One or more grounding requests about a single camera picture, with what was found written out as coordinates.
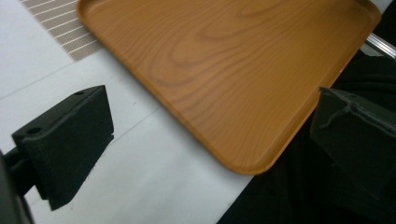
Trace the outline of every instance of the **wood grain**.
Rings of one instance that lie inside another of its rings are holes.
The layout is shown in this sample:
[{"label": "wood grain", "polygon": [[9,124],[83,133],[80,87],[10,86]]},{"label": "wood grain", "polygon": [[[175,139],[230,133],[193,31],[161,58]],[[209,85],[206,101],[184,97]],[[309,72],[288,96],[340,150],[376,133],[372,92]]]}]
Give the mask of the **wood grain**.
[{"label": "wood grain", "polygon": [[365,0],[79,0],[78,14],[242,174],[274,164],[381,17]]}]

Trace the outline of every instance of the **orange tray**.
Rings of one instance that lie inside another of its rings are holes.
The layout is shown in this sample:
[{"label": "orange tray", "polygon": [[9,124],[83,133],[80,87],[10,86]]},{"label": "orange tray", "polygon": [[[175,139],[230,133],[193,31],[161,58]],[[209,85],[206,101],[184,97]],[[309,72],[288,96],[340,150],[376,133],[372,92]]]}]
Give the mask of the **orange tray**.
[{"label": "orange tray", "polygon": [[78,15],[225,166],[268,170],[381,14],[368,0],[79,0]]}]

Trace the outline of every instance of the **wooden tray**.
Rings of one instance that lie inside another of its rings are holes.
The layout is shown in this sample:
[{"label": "wooden tray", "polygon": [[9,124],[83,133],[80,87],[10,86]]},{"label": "wooden tray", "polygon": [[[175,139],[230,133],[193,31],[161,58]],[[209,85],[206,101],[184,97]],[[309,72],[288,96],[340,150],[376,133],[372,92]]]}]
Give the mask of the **wooden tray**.
[{"label": "wooden tray", "polygon": [[253,175],[381,17],[365,0],[79,0],[78,15],[217,159]]}]

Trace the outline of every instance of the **white table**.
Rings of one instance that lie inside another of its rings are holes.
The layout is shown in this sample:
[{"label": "white table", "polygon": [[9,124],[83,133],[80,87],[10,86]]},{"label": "white table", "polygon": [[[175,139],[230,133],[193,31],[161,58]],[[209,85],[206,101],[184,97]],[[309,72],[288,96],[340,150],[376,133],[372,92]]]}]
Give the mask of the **white table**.
[{"label": "white table", "polygon": [[[391,2],[376,0],[382,11]],[[74,200],[54,212],[35,188],[37,224],[215,223],[252,176],[224,168],[106,49],[73,61],[18,0],[0,1],[0,148],[53,105],[106,85],[115,139]]]}]

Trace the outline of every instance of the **black plastic bracket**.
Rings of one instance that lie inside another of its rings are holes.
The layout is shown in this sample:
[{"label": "black plastic bracket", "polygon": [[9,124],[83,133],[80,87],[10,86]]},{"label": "black plastic bracket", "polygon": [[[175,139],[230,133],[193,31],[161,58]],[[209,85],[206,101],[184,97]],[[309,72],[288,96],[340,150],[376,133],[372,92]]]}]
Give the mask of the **black plastic bracket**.
[{"label": "black plastic bracket", "polygon": [[69,203],[113,137],[105,86],[76,92],[12,137],[5,162],[22,196],[36,185],[52,210]]}]

